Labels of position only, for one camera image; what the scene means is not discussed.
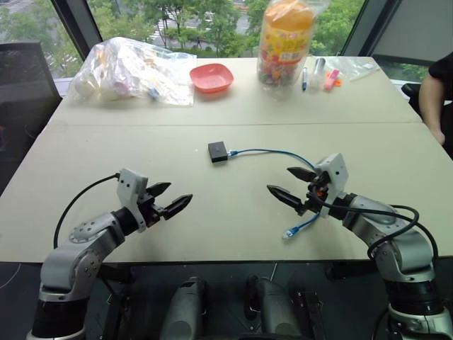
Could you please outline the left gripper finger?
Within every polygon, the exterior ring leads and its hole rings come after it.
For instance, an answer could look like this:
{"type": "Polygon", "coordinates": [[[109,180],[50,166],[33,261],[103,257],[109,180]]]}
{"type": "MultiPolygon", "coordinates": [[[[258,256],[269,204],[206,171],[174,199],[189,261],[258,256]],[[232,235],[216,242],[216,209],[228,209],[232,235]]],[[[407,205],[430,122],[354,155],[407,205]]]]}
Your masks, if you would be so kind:
{"type": "Polygon", "coordinates": [[[184,210],[193,198],[192,194],[185,194],[175,199],[170,205],[163,210],[163,218],[170,220],[172,217],[184,210]]]}
{"type": "Polygon", "coordinates": [[[146,192],[153,196],[153,197],[158,197],[159,195],[161,195],[169,186],[171,185],[171,183],[169,182],[158,182],[158,183],[155,183],[151,186],[149,186],[147,189],[146,189],[146,192]]]}

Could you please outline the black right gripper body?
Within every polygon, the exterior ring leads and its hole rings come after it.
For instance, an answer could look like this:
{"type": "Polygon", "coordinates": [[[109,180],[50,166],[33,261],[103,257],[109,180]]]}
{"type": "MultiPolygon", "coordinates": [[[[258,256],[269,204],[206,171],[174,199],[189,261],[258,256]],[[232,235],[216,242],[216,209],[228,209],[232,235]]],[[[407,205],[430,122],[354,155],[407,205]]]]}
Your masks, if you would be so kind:
{"type": "Polygon", "coordinates": [[[325,202],[328,197],[328,174],[323,172],[318,176],[313,171],[305,171],[303,180],[309,184],[304,207],[313,213],[320,213],[323,208],[321,202],[325,202]]]}

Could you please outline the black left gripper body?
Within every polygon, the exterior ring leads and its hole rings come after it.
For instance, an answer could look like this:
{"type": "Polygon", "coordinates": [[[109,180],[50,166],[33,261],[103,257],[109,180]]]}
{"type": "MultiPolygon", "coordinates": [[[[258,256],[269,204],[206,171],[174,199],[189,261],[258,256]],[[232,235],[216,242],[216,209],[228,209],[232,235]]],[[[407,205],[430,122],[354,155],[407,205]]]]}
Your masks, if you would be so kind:
{"type": "Polygon", "coordinates": [[[147,192],[138,200],[138,208],[144,219],[145,227],[151,227],[165,215],[164,208],[157,205],[155,200],[155,197],[147,192]]]}

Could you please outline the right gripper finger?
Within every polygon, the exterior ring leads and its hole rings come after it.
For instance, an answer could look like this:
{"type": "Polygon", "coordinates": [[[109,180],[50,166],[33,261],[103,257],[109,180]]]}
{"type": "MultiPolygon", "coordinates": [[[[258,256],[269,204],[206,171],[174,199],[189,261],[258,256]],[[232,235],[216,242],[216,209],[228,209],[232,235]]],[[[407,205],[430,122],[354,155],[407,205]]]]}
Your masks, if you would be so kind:
{"type": "Polygon", "coordinates": [[[301,167],[288,167],[288,172],[290,172],[296,178],[305,181],[312,182],[315,179],[315,173],[313,171],[307,170],[301,167]]]}
{"type": "Polygon", "coordinates": [[[298,215],[303,215],[306,212],[301,199],[292,195],[288,190],[274,185],[267,185],[267,189],[280,202],[293,208],[298,215]]]}

